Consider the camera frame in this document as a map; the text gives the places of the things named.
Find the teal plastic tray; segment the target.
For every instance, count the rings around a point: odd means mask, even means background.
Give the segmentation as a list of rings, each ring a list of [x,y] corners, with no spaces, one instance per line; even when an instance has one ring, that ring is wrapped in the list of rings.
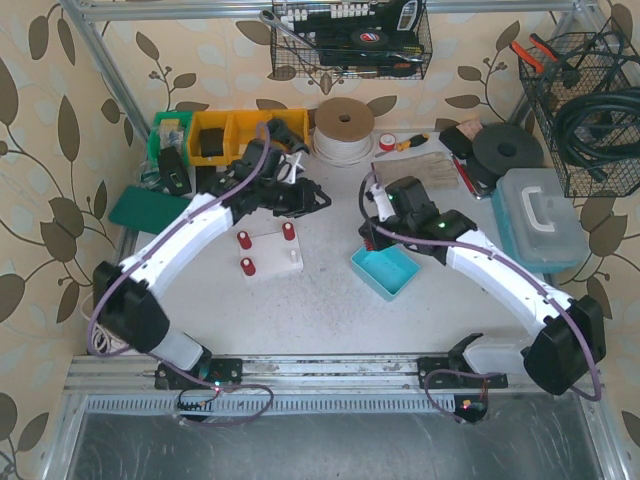
[[[353,272],[387,302],[420,272],[421,266],[398,247],[369,251],[361,247],[351,256]]]

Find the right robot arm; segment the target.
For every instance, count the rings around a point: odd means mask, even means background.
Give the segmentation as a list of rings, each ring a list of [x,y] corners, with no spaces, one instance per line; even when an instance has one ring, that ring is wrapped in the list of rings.
[[[597,364],[606,355],[606,343],[604,313],[596,299],[576,299],[527,271],[467,216],[440,212],[415,177],[383,186],[370,171],[357,200],[364,219],[359,234],[367,247],[382,251],[403,245],[434,258],[478,284],[524,328],[522,339],[470,336],[461,346],[463,364],[451,374],[482,379],[526,375],[552,395],[571,390],[589,401],[600,400]]]

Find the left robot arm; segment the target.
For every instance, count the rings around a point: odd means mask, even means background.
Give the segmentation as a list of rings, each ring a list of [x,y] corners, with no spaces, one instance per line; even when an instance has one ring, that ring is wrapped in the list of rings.
[[[158,299],[204,247],[257,209],[299,218],[330,206],[319,184],[299,176],[301,155],[253,139],[243,156],[215,173],[147,246],[117,265],[99,264],[87,337],[101,327],[125,351],[146,354],[193,385],[214,387],[210,351],[174,329]]]

